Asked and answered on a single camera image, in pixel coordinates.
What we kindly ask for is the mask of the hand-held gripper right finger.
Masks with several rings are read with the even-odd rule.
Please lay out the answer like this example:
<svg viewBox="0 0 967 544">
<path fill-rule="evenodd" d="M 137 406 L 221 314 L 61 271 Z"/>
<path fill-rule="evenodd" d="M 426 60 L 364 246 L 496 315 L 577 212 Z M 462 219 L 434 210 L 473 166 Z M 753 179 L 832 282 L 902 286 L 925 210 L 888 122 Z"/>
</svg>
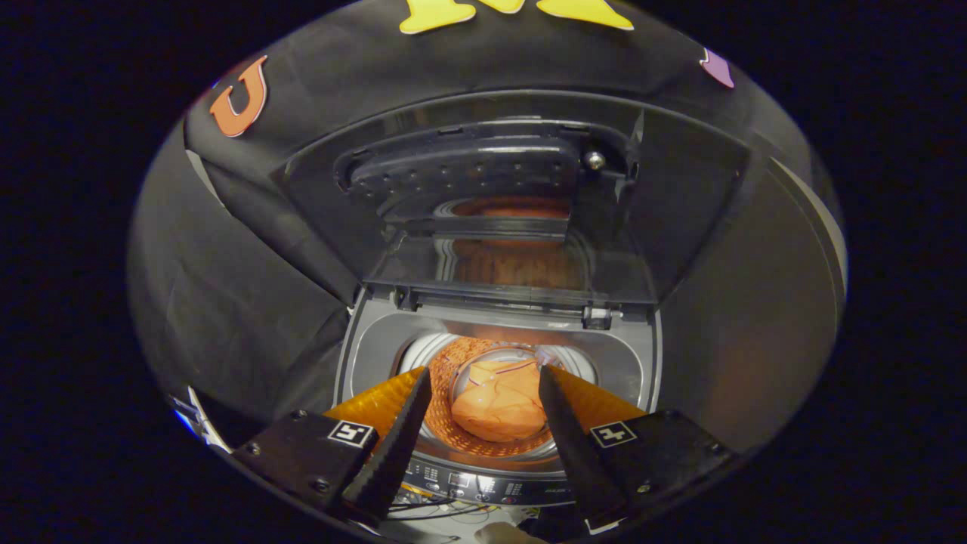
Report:
<svg viewBox="0 0 967 544">
<path fill-rule="evenodd" d="M 655 518 L 738 465 L 735 452 L 680 411 L 646 413 L 565 369 L 541 368 L 539 398 L 591 530 Z"/>
</svg>

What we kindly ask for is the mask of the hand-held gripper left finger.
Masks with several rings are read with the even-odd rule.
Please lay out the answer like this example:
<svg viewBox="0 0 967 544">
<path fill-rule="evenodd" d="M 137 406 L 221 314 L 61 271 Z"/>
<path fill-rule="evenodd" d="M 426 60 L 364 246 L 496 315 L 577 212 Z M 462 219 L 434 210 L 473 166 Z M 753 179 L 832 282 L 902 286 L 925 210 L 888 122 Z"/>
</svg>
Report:
<svg viewBox="0 0 967 544">
<path fill-rule="evenodd" d="M 300 509 L 377 526 L 400 489 L 431 398 L 428 369 L 411 369 L 324 413 L 292 411 L 230 458 Z"/>
</svg>

